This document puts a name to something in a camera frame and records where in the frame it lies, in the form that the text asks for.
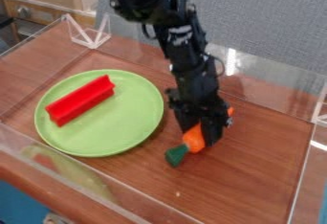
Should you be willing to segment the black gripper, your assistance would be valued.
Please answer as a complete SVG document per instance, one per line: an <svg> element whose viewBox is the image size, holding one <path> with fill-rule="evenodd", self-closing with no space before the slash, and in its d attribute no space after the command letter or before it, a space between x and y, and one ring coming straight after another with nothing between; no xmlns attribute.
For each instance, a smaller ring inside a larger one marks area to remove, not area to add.
<svg viewBox="0 0 327 224"><path fill-rule="evenodd" d="M201 56L201 63L189 71L172 71L176 88L168 88L168 106L173 110L182 132L200 122L204 144L212 146L222 136L225 117L221 117L229 104L217 95L218 81L216 59Z"/></svg>

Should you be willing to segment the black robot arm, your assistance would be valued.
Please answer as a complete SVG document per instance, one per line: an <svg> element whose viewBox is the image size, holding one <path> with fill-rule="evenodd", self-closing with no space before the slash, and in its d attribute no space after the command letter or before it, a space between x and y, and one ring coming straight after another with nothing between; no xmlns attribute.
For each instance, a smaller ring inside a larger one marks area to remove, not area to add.
<svg viewBox="0 0 327 224"><path fill-rule="evenodd" d="M204 144L212 146L230 125L229 105L218 96L214 58L205 53L194 5L189 0L109 0L126 20L152 26L177 87L165 90L168 105L182 131L200 126Z"/></svg>

